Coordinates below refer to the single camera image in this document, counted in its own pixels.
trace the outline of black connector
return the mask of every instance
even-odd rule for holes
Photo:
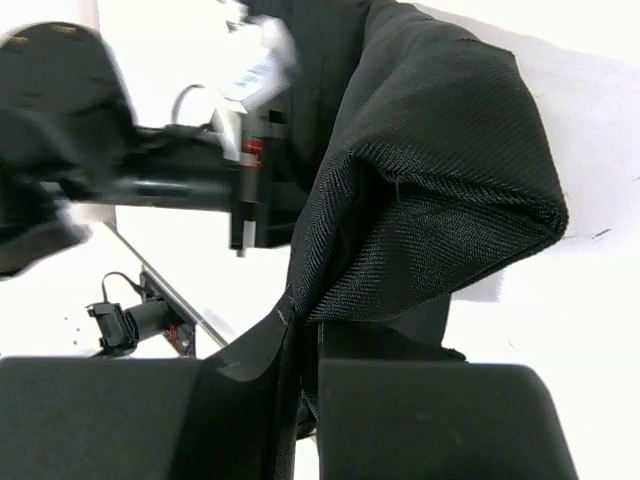
[[[169,345],[181,357],[196,357],[196,324],[198,323],[185,308],[182,299],[176,299],[163,287],[162,282],[158,282],[144,269],[140,273],[140,295],[143,302],[153,300],[162,301],[168,308],[167,317],[171,324],[163,335]],[[215,330],[208,331],[215,342],[219,345],[226,345],[226,342]]]
[[[138,344],[171,327],[169,307],[162,299],[148,300],[123,310],[118,303],[101,302],[88,308],[102,333],[101,357],[123,357],[132,354]]]

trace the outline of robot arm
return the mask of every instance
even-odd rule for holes
[[[136,125],[92,31],[46,23],[9,37],[0,48],[0,277],[82,240],[60,200],[228,212],[239,253],[289,242],[306,196],[279,181],[271,159],[283,151],[274,99],[288,86],[291,40],[269,18],[234,24],[230,35],[242,61],[216,85],[211,123],[162,129]]]

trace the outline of cable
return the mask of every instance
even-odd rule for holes
[[[136,282],[131,280],[129,277],[127,277],[124,273],[109,272],[104,277],[102,277],[102,282],[100,283],[100,288],[102,289],[102,299],[105,303],[110,303],[109,295],[107,295],[107,288],[105,286],[105,281],[107,280],[107,278],[112,276],[120,277],[124,279],[129,284],[129,286],[133,289],[133,291],[136,292],[138,295],[142,295],[144,293],[144,288],[142,287],[142,285],[137,284]]]
[[[204,85],[200,85],[199,83],[194,83],[193,85],[189,85],[187,88],[182,90],[175,101],[173,102],[173,107],[171,107],[171,123],[176,125],[178,123],[178,116],[180,115],[180,109],[182,108],[182,104],[184,103],[184,99],[187,94],[191,90],[195,90],[198,88],[204,88]]]

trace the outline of black clamp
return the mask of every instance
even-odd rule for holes
[[[136,322],[126,315],[120,304],[101,302],[87,308],[90,317],[95,318],[102,333],[100,339],[101,357],[124,357],[138,347],[140,335]]]

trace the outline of white tag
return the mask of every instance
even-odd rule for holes
[[[260,90],[271,90],[272,84],[277,84],[279,81],[277,62],[273,56],[267,54],[259,62],[246,68],[222,93],[227,100],[242,103]]]

